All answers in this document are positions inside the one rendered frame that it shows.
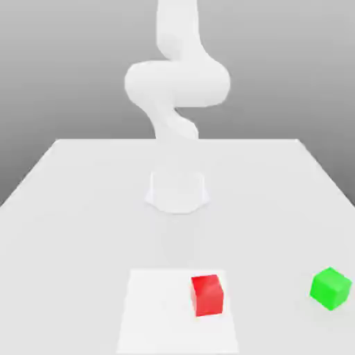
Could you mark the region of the small green cube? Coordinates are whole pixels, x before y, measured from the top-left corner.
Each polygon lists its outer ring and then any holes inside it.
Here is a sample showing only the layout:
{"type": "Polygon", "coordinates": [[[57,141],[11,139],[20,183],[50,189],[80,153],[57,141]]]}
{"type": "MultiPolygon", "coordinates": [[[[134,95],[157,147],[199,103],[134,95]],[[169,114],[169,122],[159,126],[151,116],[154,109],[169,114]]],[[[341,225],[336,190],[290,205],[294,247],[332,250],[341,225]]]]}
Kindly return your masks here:
{"type": "Polygon", "coordinates": [[[333,311],[347,300],[351,287],[350,279],[328,267],[313,278],[310,296],[326,309],[333,311]]]}

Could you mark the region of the small red cube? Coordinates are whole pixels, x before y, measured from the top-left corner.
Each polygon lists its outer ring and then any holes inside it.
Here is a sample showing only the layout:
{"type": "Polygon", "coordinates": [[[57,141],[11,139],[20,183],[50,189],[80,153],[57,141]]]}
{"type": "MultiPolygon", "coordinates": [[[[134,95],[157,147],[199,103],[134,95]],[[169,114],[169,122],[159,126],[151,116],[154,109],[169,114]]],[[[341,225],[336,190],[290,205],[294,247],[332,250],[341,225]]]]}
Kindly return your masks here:
{"type": "Polygon", "coordinates": [[[218,275],[192,277],[191,301],[196,317],[221,314],[224,306],[224,291],[218,275]]]}

